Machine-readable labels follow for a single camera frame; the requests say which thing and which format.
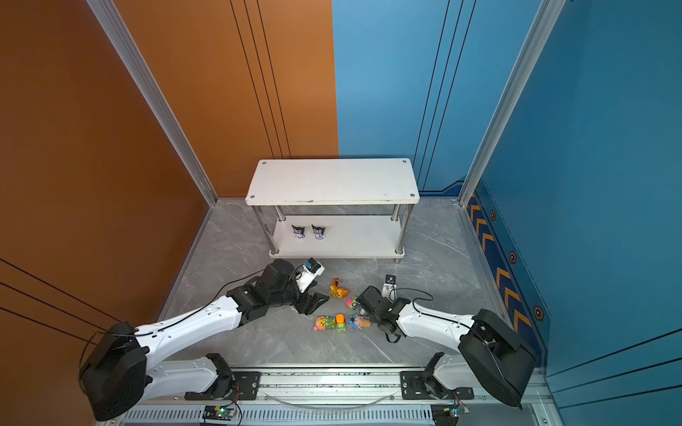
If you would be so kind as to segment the black white Kuromi figure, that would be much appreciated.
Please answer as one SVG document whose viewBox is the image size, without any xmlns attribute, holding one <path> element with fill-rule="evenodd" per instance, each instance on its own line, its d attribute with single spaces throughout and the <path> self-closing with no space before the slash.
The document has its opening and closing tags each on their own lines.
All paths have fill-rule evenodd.
<svg viewBox="0 0 682 426">
<path fill-rule="evenodd" d="M 296 226 L 292 225 L 292 230 L 293 234 L 297 239 L 303 240 L 305 239 L 305 227 L 304 226 Z"/>
</svg>

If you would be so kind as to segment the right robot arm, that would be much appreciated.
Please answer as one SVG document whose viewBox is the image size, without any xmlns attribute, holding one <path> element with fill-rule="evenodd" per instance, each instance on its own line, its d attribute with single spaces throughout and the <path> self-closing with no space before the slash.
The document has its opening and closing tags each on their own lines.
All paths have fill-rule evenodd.
<svg viewBox="0 0 682 426">
<path fill-rule="evenodd" d="M 456 390 L 478 383 L 506 406 L 522 407 L 538 356 L 496 313 L 487 309 L 475 315 L 439 312 L 404 297 L 390 299 L 375 287 L 365 289 L 357 303 L 391 343 L 409 337 L 456 352 L 435 353 L 421 373 L 429 397 L 463 399 Z"/>
</svg>

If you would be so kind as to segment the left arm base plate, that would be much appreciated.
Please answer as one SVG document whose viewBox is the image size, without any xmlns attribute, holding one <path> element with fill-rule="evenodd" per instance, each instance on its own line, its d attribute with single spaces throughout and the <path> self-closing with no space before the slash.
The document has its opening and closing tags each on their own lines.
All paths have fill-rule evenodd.
<svg viewBox="0 0 682 426">
<path fill-rule="evenodd" d="M 218 375 L 216 381 L 204 392 L 186 392 L 185 400 L 255 400 L 261 372 L 233 372 Z"/>
</svg>

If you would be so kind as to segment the orange yellow duck toy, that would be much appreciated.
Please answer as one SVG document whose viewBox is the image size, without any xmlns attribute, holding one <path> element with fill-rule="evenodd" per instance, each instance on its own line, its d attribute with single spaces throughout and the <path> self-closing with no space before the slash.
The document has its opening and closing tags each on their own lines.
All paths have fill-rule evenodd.
<svg viewBox="0 0 682 426">
<path fill-rule="evenodd" d="M 339 278 L 335 278 L 330 285 L 330 294 L 337 299 L 345 299 L 350 295 L 350 291 L 341 286 Z"/>
</svg>

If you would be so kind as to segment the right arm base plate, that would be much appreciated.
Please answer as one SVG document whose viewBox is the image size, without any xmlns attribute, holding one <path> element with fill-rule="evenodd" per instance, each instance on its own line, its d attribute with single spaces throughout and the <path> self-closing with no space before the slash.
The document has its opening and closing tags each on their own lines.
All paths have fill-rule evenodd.
<svg viewBox="0 0 682 426">
<path fill-rule="evenodd" d="M 459 387 L 448 390 L 431 376 L 426 377 L 421 371 L 402 371 L 400 373 L 401 396 L 405 400 L 440 399 L 440 400 L 473 400 L 472 387 Z"/>
</svg>

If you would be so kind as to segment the pink yellow bear toy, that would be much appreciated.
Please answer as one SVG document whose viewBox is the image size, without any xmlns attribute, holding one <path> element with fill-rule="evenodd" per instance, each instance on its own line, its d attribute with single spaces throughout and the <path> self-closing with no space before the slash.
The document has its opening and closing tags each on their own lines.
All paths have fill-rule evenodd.
<svg viewBox="0 0 682 426">
<path fill-rule="evenodd" d="M 314 319 L 314 331 L 333 331 L 336 321 L 331 316 L 319 316 Z"/>
</svg>

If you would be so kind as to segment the green orange toy truck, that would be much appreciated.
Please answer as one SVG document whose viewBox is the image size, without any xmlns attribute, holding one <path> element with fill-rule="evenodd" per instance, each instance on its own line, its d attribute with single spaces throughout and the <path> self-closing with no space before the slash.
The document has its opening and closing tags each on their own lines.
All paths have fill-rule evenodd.
<svg viewBox="0 0 682 426">
<path fill-rule="evenodd" d="M 335 329 L 337 333 L 345 333 L 346 332 L 346 316 L 344 314 L 340 313 L 335 316 L 334 319 L 335 322 Z"/>
</svg>

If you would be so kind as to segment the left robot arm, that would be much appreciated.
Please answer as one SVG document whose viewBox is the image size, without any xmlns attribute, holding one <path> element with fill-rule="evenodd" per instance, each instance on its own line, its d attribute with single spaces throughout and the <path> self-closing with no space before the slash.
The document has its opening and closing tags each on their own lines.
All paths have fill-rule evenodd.
<svg viewBox="0 0 682 426">
<path fill-rule="evenodd" d="M 195 310 L 138 327 L 123 321 L 104 331 L 92 352 L 82 354 L 78 369 L 78 384 L 95 420 L 113 420 L 140 401 L 177 392 L 224 399 L 233 390 L 233 374 L 220 355 L 190 361 L 170 357 L 260 319 L 273 307 L 291 306 L 302 315 L 313 314 L 330 299 L 314 291 L 324 271 L 314 258 L 300 266 L 276 259 L 260 271 L 227 282 Z"/>
</svg>

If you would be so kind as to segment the blue Stitch ice-cream toy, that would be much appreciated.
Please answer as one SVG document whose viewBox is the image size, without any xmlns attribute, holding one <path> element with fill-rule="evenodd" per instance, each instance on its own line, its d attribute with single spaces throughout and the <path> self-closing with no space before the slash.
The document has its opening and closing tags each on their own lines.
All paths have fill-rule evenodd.
<svg viewBox="0 0 682 426">
<path fill-rule="evenodd" d="M 371 321 L 363 315 L 357 314 L 348 318 L 348 324 L 355 330 L 363 330 L 371 327 Z"/>
</svg>

